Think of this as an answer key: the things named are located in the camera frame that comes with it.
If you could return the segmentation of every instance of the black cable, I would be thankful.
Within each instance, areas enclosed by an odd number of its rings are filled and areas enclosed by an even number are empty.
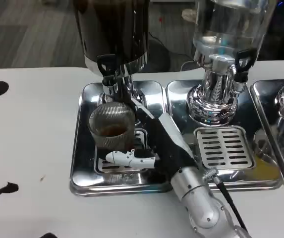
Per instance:
[[[163,42],[162,42],[158,37],[153,36],[151,32],[148,32],[148,34],[150,34],[150,36],[151,36],[153,39],[155,39],[156,41],[158,41],[158,43],[160,43],[162,46],[164,46],[164,47],[167,49],[167,47],[163,44]],[[170,51],[169,49],[167,49],[167,50],[168,50],[169,53],[171,53],[171,54],[173,54],[173,55],[186,56],[187,58],[193,60],[193,58],[190,57],[190,56],[187,55],[187,54],[172,52],[172,51]]]
[[[228,202],[228,204],[230,205],[230,207],[232,208],[233,213],[235,214],[237,220],[239,221],[240,226],[247,231],[247,228],[229,194],[229,192],[227,191],[227,188],[225,186],[225,184],[219,179],[219,177],[214,177],[214,182],[217,185],[218,189],[221,191],[221,193],[223,194],[223,196],[225,197],[226,201]]]

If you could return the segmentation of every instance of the white countertop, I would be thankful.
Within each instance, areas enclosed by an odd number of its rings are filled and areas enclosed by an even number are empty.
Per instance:
[[[198,69],[139,74],[134,80],[166,86],[202,75]],[[284,61],[257,62],[249,78],[249,84],[284,78]],[[20,187],[0,196],[0,238],[38,238],[46,232],[58,238],[194,237],[173,192],[83,198],[69,191],[79,96],[100,77],[84,68],[0,69],[0,80],[9,84],[0,96],[0,183]],[[284,237],[283,186],[231,195],[253,238]]]

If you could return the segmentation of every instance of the floor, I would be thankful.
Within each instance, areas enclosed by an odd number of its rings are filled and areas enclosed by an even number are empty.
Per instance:
[[[0,68],[85,67],[71,0],[0,0]],[[193,23],[181,12],[192,3],[151,3],[149,31],[169,51],[168,71],[191,60]]]

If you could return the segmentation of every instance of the robotic arm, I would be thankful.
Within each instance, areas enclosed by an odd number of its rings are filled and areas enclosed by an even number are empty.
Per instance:
[[[189,212],[191,225],[201,238],[251,238],[242,227],[234,225],[231,215],[221,201],[211,193],[192,151],[183,140],[169,114],[156,119],[144,106],[132,99],[136,116],[149,133],[149,145],[157,153],[149,157],[135,150],[123,154],[107,154],[109,162],[165,171],[181,203]]]

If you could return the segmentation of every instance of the drip tray grate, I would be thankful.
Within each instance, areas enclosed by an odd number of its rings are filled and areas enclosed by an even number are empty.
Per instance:
[[[203,165],[218,170],[252,168],[255,163],[240,126],[201,127],[194,131]]]
[[[145,147],[147,147],[146,135],[147,135],[147,132],[143,129],[135,130],[134,148],[145,149]],[[100,174],[106,174],[106,173],[111,173],[111,174],[130,173],[131,174],[131,173],[140,173],[145,170],[145,169],[134,168],[130,166],[116,165],[106,160],[103,160],[101,158],[96,158],[95,162],[96,162],[96,170]]]

